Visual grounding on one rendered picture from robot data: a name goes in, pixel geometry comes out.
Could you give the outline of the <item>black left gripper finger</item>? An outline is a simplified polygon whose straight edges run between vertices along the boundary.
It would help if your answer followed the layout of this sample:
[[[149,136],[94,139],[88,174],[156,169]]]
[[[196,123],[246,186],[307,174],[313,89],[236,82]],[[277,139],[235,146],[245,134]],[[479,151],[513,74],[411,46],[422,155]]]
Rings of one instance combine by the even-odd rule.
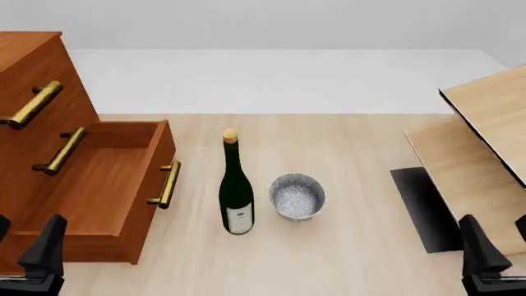
[[[0,243],[7,236],[10,226],[11,221],[6,216],[0,214]]]
[[[64,275],[62,246],[66,228],[67,220],[59,214],[48,220],[35,242],[17,261],[24,268],[26,277]]]

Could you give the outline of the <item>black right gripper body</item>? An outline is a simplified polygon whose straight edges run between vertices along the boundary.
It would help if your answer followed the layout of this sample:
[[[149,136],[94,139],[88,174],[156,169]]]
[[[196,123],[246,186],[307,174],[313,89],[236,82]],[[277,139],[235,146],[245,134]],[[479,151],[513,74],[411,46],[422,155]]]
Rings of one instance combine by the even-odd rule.
[[[474,274],[464,271],[462,283],[468,296],[526,296],[526,275]]]

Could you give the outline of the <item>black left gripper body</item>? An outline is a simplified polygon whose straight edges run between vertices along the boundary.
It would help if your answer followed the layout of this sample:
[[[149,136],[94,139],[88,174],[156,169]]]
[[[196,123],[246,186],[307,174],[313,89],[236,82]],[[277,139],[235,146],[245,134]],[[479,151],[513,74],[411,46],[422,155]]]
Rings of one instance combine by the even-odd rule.
[[[0,296],[59,296],[63,273],[30,278],[28,275],[0,275]]]

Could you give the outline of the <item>open wooden drawer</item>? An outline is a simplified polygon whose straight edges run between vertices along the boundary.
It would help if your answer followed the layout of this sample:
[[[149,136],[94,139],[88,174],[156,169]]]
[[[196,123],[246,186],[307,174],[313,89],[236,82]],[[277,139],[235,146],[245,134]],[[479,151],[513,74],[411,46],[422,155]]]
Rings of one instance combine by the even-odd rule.
[[[11,257],[60,214],[68,221],[64,261],[135,265],[157,209],[148,200],[166,189],[174,152],[166,120],[92,123],[60,172],[44,177],[39,197],[14,219]]]

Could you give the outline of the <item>wooden cabinet with drawers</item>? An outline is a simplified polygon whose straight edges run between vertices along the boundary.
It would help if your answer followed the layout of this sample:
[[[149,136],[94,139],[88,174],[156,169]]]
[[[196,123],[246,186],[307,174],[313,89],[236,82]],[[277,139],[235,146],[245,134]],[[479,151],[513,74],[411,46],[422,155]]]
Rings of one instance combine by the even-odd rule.
[[[56,31],[0,31],[0,274],[53,215],[64,261],[136,264],[180,164],[167,120],[99,118]]]

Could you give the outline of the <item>pale wooden slanted stand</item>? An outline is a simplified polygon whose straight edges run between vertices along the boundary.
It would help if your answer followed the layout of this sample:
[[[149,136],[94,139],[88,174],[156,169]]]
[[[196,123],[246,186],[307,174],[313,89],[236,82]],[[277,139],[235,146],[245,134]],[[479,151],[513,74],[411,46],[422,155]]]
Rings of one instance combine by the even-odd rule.
[[[471,214],[506,256],[526,253],[526,64],[439,91],[454,115],[405,130],[455,223]]]

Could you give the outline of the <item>speckled grey metal cup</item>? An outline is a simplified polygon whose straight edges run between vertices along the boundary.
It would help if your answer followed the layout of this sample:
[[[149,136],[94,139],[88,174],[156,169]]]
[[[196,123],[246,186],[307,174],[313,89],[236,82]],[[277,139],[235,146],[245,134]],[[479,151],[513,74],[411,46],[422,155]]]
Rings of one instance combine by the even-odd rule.
[[[307,174],[290,172],[270,185],[270,203],[288,221],[303,222],[316,216],[325,204],[325,190]]]

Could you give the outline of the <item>dark green wine bottle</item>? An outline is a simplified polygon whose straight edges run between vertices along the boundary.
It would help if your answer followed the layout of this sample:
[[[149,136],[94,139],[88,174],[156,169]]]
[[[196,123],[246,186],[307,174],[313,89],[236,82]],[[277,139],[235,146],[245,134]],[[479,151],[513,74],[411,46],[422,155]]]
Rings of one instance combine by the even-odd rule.
[[[242,235],[255,224],[254,193],[242,170],[237,131],[228,128],[222,137],[225,171],[219,187],[219,206],[223,226],[230,234]]]

